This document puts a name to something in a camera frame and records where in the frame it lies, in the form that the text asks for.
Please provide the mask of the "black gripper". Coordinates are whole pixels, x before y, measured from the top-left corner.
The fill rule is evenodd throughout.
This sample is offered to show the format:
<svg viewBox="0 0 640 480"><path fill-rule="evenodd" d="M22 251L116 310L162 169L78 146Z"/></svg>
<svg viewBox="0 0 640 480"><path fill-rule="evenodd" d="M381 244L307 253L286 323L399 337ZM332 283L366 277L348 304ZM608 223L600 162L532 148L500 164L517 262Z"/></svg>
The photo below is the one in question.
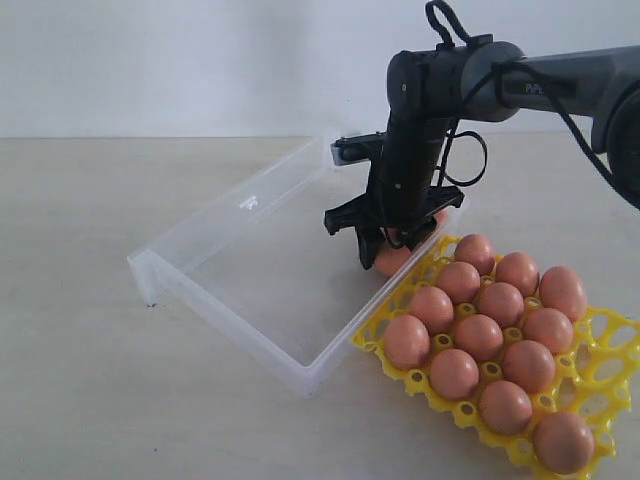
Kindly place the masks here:
<svg viewBox="0 0 640 480"><path fill-rule="evenodd" d="M370 270L386 244L382 229L397 231L397 241L415 250L437 229L434 215L448 207L458 208L463 192L457 186L431 184L433 172L397 171L369 173L365 192L324 214L331 235L357 228L359 261Z"/></svg>

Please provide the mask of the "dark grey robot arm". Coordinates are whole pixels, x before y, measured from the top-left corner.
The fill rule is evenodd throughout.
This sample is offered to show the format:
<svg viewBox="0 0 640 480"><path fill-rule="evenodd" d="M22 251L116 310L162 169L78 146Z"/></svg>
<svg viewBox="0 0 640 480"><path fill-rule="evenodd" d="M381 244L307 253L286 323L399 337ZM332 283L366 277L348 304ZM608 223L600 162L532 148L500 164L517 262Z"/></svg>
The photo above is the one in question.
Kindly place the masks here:
<svg viewBox="0 0 640 480"><path fill-rule="evenodd" d="M463 185L445 172L446 150L462 120L496 123L522 109L558 114L567 124L592 121L578 144L624 200L639 202L639 50L635 46L527 57L490 37L466 46L402 51L387 68L390 108L384 131L342 137L334 162L368 162L365 192L328 210L329 233L353 228L359 260L379 250L414 248L436 214L463 201Z"/></svg>

